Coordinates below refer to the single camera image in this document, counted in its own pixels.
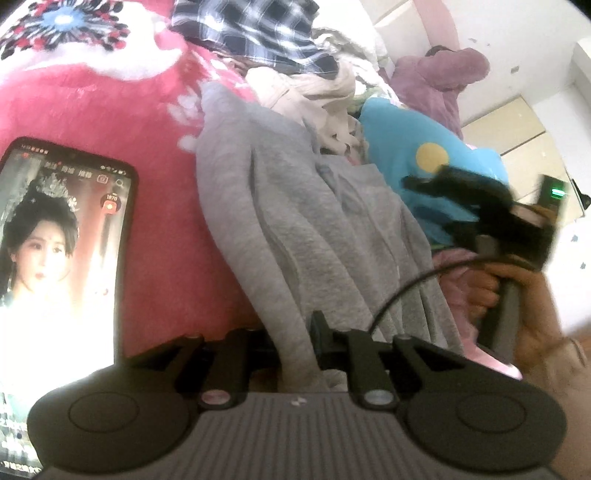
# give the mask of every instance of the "gray fabric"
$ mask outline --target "gray fabric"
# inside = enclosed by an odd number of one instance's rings
[[[310,314],[367,329],[400,285],[433,267],[427,239],[374,165],[321,155],[313,132],[219,84],[203,86],[202,108],[203,213],[279,351],[284,388],[341,389],[343,375],[318,369]],[[394,306],[375,339],[398,333],[462,352],[437,280]]]

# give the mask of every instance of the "brown sleeve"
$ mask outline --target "brown sleeve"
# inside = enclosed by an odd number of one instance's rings
[[[591,479],[591,368],[582,347],[567,339],[524,374],[562,406],[567,432],[552,467],[566,480]]]

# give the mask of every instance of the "pink fabric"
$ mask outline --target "pink fabric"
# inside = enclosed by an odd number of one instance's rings
[[[463,139],[457,97],[471,83],[488,75],[486,57],[465,48],[439,51],[431,57],[402,57],[390,86],[400,101],[421,112]]]
[[[443,250],[433,256],[433,264],[435,268],[439,268],[451,263],[469,260],[475,256],[475,253],[461,248]],[[468,267],[457,268],[439,277],[439,285],[456,321],[466,358],[510,377],[521,379],[521,373],[516,367],[499,362],[476,346],[478,331],[468,318],[466,275],[468,271]]]
[[[432,46],[443,45],[451,50],[460,49],[456,23],[442,0],[414,0],[414,5]]]
[[[141,0],[141,3],[147,10],[164,18],[169,18],[174,8],[174,0]]]
[[[124,347],[133,355],[181,335],[220,339],[258,323],[207,229],[192,150],[203,125],[201,82],[221,82],[246,100],[254,94],[209,51],[166,29],[155,34],[162,19],[140,4],[125,2],[120,16],[131,33],[118,51],[67,43],[0,62],[0,150],[28,136],[137,169],[123,283]]]

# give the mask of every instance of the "smartphone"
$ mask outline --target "smartphone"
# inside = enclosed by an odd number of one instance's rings
[[[118,306],[138,186],[127,163],[33,138],[0,162],[0,478],[34,477],[33,404],[122,356]]]

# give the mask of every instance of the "hand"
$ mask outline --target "hand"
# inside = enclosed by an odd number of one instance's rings
[[[511,278],[521,285],[521,327],[515,345],[515,366],[527,372],[560,344],[560,329],[552,294],[541,272],[516,265],[488,264],[468,273],[469,316],[477,323],[499,301],[499,277]]]

